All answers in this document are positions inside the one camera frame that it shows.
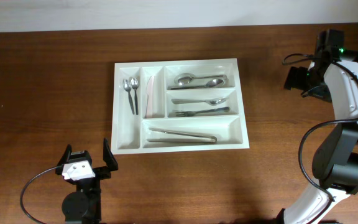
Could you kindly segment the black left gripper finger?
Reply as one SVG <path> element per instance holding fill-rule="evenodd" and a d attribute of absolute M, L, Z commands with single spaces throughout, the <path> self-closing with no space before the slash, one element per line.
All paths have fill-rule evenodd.
<path fill-rule="evenodd" d="M 106 166 L 110 171 L 116 171 L 119 169 L 117 160 L 113 156 L 106 138 L 103 140 L 103 161 L 106 163 Z"/>
<path fill-rule="evenodd" d="M 64 166 L 68 162 L 68 160 L 70 159 L 71 152 L 72 152 L 71 145 L 68 144 L 66 149 L 65 149 L 65 152 L 63 153 L 63 155 L 62 155 L 62 157 L 59 160 L 57 165 L 58 166 Z"/>

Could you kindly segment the small teaspoon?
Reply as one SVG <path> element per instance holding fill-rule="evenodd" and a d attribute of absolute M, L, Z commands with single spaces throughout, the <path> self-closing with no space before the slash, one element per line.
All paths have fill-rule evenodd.
<path fill-rule="evenodd" d="M 131 84 L 132 89 L 134 90 L 135 114 L 138 115 L 139 109 L 138 109 L 137 89 L 139 87 L 139 82 L 136 78 L 131 78 L 130 84 Z"/>
<path fill-rule="evenodd" d="M 128 82 L 128 80 L 123 80 L 123 89 L 127 92 L 128 94 L 128 100 L 129 100 L 129 105 L 130 105 L 130 108 L 131 108 L 131 111 L 132 111 L 132 114 L 135 114 L 135 109 L 134 109 L 134 103 L 133 103 L 133 99 L 132 99 L 132 96 L 131 96 L 131 86 Z"/>

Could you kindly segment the steel fork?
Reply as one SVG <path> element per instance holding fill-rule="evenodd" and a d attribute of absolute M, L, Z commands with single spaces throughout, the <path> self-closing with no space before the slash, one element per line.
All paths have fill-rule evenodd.
<path fill-rule="evenodd" d="M 174 114 L 176 117 L 192 117 L 198 114 L 208 114 L 208 113 L 226 113 L 229 112 L 230 107 L 221 107 L 209 110 L 199 110 L 199 111 L 175 111 Z"/>
<path fill-rule="evenodd" d="M 216 106 L 221 103 L 226 102 L 225 98 L 215 98 L 212 100 L 179 100 L 179 99 L 172 99 L 171 102 L 174 105 L 180 105 L 180 104 L 191 104 L 191 103 L 206 103 L 211 106 Z"/>

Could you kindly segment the white plastic knife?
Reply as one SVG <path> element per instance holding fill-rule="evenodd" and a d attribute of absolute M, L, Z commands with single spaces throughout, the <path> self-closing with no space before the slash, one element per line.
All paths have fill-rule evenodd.
<path fill-rule="evenodd" d="M 154 94 L 154 76 L 151 76 L 146 88 L 147 105 L 146 105 L 146 118 L 152 118 L 153 115 L 153 94 Z"/>

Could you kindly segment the steel tablespoon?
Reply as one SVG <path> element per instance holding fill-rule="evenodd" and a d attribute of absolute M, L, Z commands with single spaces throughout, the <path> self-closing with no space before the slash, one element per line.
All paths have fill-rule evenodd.
<path fill-rule="evenodd" d="M 191 83 L 193 80 L 197 79 L 209 79 L 209 78 L 227 78 L 227 75 L 209 75 L 209 76 L 202 76 L 198 77 L 192 73 L 182 73 L 177 75 L 174 82 L 178 85 L 187 85 Z"/>
<path fill-rule="evenodd" d="M 205 85 L 198 85 L 198 86 L 180 86 L 180 87 L 174 87 L 170 90 L 187 90 L 187 89 L 198 89 L 198 88 L 217 88 L 222 85 L 224 85 L 225 81 L 220 78 L 216 78 L 213 80 L 210 80 Z"/>

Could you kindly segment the white plastic cutlery tray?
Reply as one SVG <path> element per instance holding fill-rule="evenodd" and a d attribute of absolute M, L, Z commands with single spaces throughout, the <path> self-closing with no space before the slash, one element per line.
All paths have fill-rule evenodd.
<path fill-rule="evenodd" d="M 180 86 L 205 85 L 212 78 L 193 80 L 187 85 L 174 82 L 177 75 L 192 73 L 198 77 L 227 75 L 220 78 L 224 85 L 217 88 L 170 90 Z M 153 115 L 146 118 L 147 83 L 154 76 Z M 132 114 L 123 80 L 136 78 L 139 114 Z M 134 103 L 134 90 L 131 87 Z M 171 100 L 212 100 L 225 98 L 216 106 L 206 103 L 174 105 Z M 199 111 L 230 107 L 226 113 L 198 114 L 176 117 L 175 111 Z M 150 131 L 160 128 L 172 131 L 202 133 L 217 137 L 216 144 L 148 142 L 147 139 L 186 138 Z M 247 149 L 249 138 L 246 126 L 240 74 L 235 58 L 213 60 L 180 60 L 165 62 L 116 63 L 114 66 L 114 98 L 112 111 L 111 151 L 113 154 L 142 154 L 157 152 L 207 151 L 222 149 Z"/>

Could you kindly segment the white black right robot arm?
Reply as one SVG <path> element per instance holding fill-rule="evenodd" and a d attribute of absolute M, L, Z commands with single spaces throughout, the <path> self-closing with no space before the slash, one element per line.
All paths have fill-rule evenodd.
<path fill-rule="evenodd" d="M 284 87 L 301 90 L 301 96 L 311 96 L 328 103 L 334 109 L 334 119 L 310 128 L 298 148 L 298 163 L 308 186 L 298 200 L 280 211 L 275 223 L 321 223 L 339 202 L 358 193 L 358 51 L 344 47 L 344 32 L 328 29 L 316 39 L 313 54 L 300 54 L 309 67 L 290 66 Z M 312 175 L 303 165 L 303 147 L 308 136 L 319 128 L 334 128 L 316 150 Z"/>

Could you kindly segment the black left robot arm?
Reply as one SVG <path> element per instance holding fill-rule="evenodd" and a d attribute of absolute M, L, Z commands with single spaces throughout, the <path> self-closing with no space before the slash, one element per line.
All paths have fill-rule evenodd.
<path fill-rule="evenodd" d="M 118 164 L 111 153 L 107 139 L 103 140 L 103 161 L 105 166 L 92 167 L 88 151 L 73 152 L 67 145 L 57 164 L 55 173 L 64 181 L 74 185 L 76 190 L 62 202 L 65 223 L 99 223 L 101 221 L 100 182 L 111 178 L 111 172 L 118 170 Z"/>

